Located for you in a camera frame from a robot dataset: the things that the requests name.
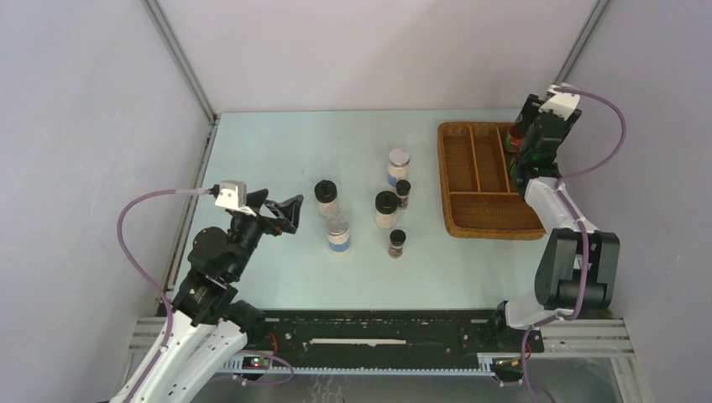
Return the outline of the yellow-cap sauce bottle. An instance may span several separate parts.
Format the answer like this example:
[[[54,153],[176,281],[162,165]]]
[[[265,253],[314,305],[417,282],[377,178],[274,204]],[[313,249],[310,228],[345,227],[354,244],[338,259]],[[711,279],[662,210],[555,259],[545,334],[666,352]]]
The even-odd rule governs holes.
[[[518,153],[526,139],[526,129],[520,124],[513,123],[505,135],[503,140],[503,148],[510,153]]]

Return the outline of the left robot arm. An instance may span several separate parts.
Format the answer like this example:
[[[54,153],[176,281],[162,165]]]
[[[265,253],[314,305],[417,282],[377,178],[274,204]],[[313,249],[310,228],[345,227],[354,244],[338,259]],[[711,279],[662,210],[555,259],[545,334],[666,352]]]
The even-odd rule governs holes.
[[[264,313],[237,301],[235,284],[265,236],[296,233],[303,196],[269,199],[266,189],[249,192],[241,181],[207,189],[153,191],[132,200],[119,214],[117,237],[129,263],[152,285],[156,282],[129,252],[123,223],[139,202],[168,195],[212,196],[231,217],[228,229],[198,232],[188,255],[190,269],[172,298],[160,299],[165,323],[143,361],[112,398],[114,402],[190,402],[239,350],[256,349],[265,339]]]

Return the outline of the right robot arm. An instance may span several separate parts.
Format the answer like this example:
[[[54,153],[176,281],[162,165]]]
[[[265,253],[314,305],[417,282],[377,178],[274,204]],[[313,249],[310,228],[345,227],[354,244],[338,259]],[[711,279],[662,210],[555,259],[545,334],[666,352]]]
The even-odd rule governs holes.
[[[581,117],[584,92],[552,85],[544,97],[531,94],[511,132],[522,139],[510,163],[516,190],[542,224],[547,244],[533,287],[502,306],[504,318],[489,326],[491,345],[513,349],[522,331],[553,321],[573,320],[584,310],[610,306],[620,240],[588,220],[568,194],[558,168],[558,149]]]

